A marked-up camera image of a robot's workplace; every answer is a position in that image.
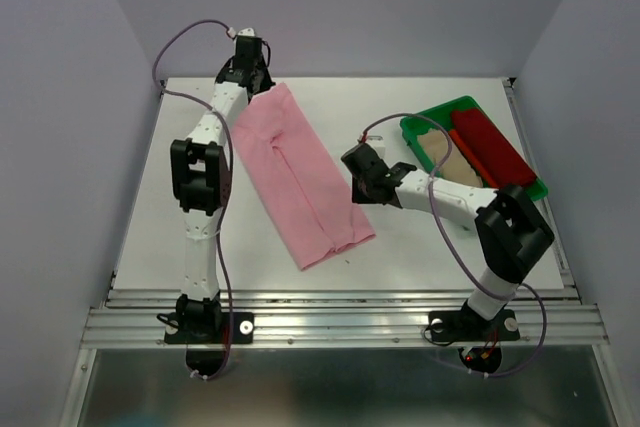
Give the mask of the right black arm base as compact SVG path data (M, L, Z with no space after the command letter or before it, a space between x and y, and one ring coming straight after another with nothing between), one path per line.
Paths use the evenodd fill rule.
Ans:
M462 366L490 376L501 366L501 344L518 341L521 335L513 310L502 307L492 320L486 320L464 304L459 310L431 311L422 337L436 347L459 345Z

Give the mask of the pink t-shirt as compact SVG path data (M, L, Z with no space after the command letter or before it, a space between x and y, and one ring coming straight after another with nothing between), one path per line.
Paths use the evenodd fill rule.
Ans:
M375 237L287 85L254 96L235 121L232 139L299 270Z

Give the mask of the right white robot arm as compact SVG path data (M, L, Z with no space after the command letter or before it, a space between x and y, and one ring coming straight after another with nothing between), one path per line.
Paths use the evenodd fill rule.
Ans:
M555 235L523 188L471 187L398 162L388 166L376 150L359 143L341 157L352 178L352 201L426 212L445 235L444 219L477 234L486 267L460 313L463 331L482 337L515 296L534 266L551 248Z

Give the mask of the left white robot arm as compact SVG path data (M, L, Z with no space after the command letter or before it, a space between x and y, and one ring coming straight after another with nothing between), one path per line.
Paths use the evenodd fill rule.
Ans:
M184 139L170 146L172 189L183 211L186 250L181 294L196 302L214 301L220 292L216 240L231 193L226 133L251 98L271 88L270 51L252 28L239 31L234 55L218 73L209 109Z

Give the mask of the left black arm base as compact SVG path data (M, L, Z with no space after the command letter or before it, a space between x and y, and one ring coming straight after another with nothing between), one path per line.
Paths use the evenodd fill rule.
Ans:
M175 309L159 313L164 342L185 346L185 364L192 378L211 381L225 370L234 345L253 343L255 315L224 309L218 297L202 301L181 295Z

